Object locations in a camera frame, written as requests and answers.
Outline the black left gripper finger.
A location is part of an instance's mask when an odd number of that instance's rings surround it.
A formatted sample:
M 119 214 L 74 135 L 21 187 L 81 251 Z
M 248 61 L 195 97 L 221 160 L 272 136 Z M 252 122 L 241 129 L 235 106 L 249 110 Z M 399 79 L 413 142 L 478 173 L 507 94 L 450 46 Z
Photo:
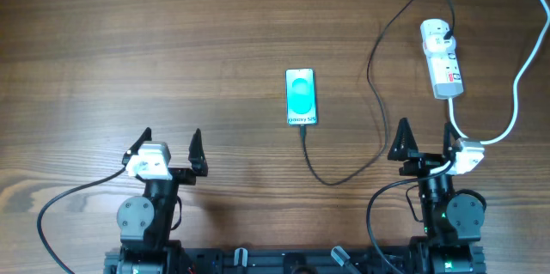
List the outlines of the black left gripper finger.
M 152 130 L 147 127 L 137 141 L 124 153 L 122 158 L 122 165 L 126 166 L 130 159 L 138 153 L 140 147 L 148 141 L 152 140 Z
M 188 160 L 191 163 L 191 168 L 196 175 L 207 175 L 208 164 L 205 158 L 205 152 L 202 143 L 202 133 L 197 129 L 189 146 Z

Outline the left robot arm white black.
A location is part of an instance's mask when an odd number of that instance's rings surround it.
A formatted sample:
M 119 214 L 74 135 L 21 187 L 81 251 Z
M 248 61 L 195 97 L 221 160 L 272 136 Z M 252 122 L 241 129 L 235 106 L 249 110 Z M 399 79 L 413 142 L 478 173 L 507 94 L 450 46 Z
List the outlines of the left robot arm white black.
M 144 193 L 128 198 L 119 207 L 120 250 L 105 257 L 105 273 L 194 273 L 195 266 L 181 242 L 170 233 L 174 210 L 182 208 L 180 186 L 194 186 L 198 177 L 208 174 L 201 130 L 192 135 L 188 150 L 190 167 L 170 167 L 171 154 L 164 142 L 152 140 L 146 128 L 124 153 L 122 165 L 133 178 L 144 183 Z

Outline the teal screen smartphone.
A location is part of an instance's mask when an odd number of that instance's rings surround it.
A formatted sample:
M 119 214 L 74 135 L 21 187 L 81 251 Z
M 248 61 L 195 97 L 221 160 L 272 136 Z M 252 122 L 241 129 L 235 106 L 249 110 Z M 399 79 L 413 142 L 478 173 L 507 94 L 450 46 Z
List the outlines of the teal screen smartphone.
M 288 125 L 316 125 L 318 122 L 315 73 L 310 68 L 285 72 Z

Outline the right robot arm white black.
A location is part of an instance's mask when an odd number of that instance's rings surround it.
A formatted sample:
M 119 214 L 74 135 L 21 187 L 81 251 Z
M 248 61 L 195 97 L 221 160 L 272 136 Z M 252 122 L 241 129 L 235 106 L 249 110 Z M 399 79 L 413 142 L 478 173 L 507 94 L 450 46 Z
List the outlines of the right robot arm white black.
M 468 189 L 456 190 L 453 178 L 472 171 L 484 158 L 481 142 L 461 137 L 452 124 L 444 126 L 443 152 L 422 153 L 406 118 L 400 120 L 388 153 L 401 161 L 401 176 L 417 180 L 423 236 L 409 241 L 402 264 L 405 273 L 485 273 L 481 227 L 486 200 Z

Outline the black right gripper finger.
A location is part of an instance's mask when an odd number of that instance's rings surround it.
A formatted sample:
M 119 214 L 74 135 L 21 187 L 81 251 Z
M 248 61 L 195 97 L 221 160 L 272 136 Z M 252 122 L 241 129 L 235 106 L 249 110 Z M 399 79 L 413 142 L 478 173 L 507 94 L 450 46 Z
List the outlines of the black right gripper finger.
M 418 145 L 407 118 L 399 121 L 394 141 L 388 151 L 390 161 L 407 161 L 419 157 Z
M 455 142 L 461 136 L 451 122 L 447 122 L 443 128 L 443 155 L 452 156 L 455 151 Z

